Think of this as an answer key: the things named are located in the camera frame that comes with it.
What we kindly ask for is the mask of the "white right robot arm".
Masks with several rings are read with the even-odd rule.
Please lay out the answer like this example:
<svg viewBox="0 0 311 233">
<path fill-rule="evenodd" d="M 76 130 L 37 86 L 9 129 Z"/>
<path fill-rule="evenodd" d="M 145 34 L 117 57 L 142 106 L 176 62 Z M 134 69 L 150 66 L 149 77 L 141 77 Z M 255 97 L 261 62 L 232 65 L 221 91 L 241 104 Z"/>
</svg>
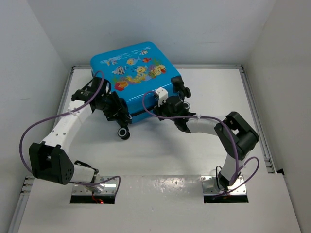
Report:
<svg viewBox="0 0 311 233">
<path fill-rule="evenodd" d="M 173 96 L 162 87 L 153 94 L 157 98 L 153 114 L 159 120 L 169 119 L 185 133 L 206 133 L 219 138 L 227 156 L 221 171 L 216 173 L 216 184 L 220 185 L 219 190 L 228 191 L 240 174 L 242 162 L 259 141 L 255 130 L 237 112 L 230 112 L 223 120 L 190 112 L 190 104 L 185 102 L 191 96 L 187 87 Z"/>
</svg>

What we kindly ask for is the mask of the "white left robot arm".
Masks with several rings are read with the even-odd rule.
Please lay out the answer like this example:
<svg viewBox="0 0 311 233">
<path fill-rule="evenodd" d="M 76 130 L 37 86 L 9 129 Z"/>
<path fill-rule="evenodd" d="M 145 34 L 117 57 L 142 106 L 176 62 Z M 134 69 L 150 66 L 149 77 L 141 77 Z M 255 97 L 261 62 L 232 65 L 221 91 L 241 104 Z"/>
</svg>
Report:
<svg viewBox="0 0 311 233">
<path fill-rule="evenodd" d="M 32 143 L 29 156 L 35 178 L 66 185 L 98 184 L 98 170 L 81 161 L 73 162 L 69 149 L 82 124 L 94 111 L 102 111 L 108 121 L 116 121 L 117 135 L 122 140 L 130 137 L 128 125 L 132 122 L 124 99 L 111 90 L 110 81 L 94 76 L 89 84 L 71 97 L 67 112 L 59 116 L 53 130 L 40 142 Z"/>
</svg>

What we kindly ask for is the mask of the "dark blue suitcase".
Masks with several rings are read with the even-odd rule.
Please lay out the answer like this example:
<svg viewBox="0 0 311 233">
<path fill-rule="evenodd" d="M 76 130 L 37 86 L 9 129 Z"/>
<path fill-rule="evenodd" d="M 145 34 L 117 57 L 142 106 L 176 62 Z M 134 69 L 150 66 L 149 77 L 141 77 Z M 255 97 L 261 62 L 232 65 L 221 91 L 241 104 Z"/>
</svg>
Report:
<svg viewBox="0 0 311 233">
<path fill-rule="evenodd" d="M 93 77 L 110 81 L 111 90 L 126 101 L 132 123 L 153 113 L 157 106 L 153 91 L 162 87 L 173 96 L 186 87 L 178 70 L 150 41 L 98 54 L 90 67 Z"/>
</svg>

